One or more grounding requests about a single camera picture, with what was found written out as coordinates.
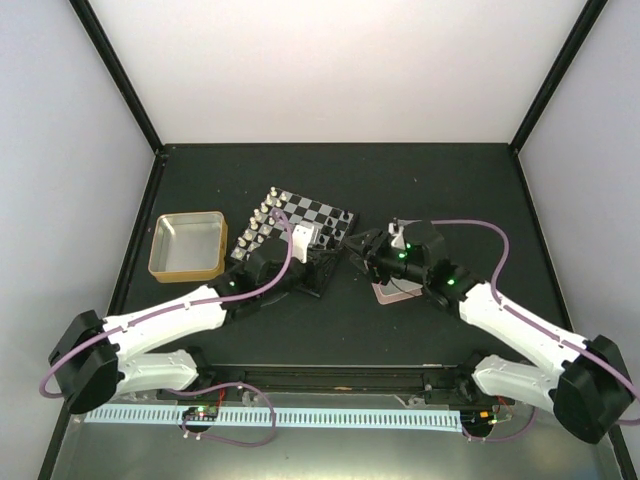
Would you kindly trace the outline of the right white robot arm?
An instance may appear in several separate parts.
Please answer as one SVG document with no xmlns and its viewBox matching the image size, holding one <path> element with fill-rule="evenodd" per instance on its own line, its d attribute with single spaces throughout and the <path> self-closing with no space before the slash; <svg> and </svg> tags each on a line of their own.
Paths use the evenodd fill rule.
<svg viewBox="0 0 640 480">
<path fill-rule="evenodd" d="M 589 340 L 564 330 L 508 299 L 497 289 L 500 270 L 485 280 L 449 258 L 444 237 L 427 220 L 395 220 L 385 230 L 348 237 L 345 247 L 371 280 L 393 279 L 420 286 L 434 306 L 457 316 L 526 358 L 507 361 L 495 354 L 454 379 L 457 396 L 479 402 L 486 395 L 508 397 L 550 412 L 577 439 L 597 444 L 638 400 L 617 344 L 599 335 Z"/>
</svg>

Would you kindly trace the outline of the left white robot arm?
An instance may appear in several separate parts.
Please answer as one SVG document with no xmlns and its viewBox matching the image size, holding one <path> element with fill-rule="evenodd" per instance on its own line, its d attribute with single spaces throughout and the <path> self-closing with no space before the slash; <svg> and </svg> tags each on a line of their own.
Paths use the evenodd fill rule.
<svg viewBox="0 0 640 480">
<path fill-rule="evenodd" d="M 321 286 L 336 257 L 334 249 L 301 251 L 282 239 L 269 239 L 248 260 L 174 300 L 104 318 L 93 310 L 82 312 L 50 353 L 47 376 L 56 380 L 58 396 L 75 415 L 145 390 L 205 398 L 215 376 L 203 367 L 195 348 L 166 353 L 164 347 L 251 315 L 281 294 Z"/>
</svg>

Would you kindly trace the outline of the pink metal tin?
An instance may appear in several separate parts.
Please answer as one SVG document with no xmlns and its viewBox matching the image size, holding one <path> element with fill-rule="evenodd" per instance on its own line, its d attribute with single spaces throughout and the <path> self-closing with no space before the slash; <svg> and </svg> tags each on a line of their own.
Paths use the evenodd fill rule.
<svg viewBox="0 0 640 480">
<path fill-rule="evenodd" d="M 372 284 L 376 300 L 381 305 L 389 305 L 422 295 L 421 286 L 417 283 L 391 278 L 386 285 Z"/>
</svg>

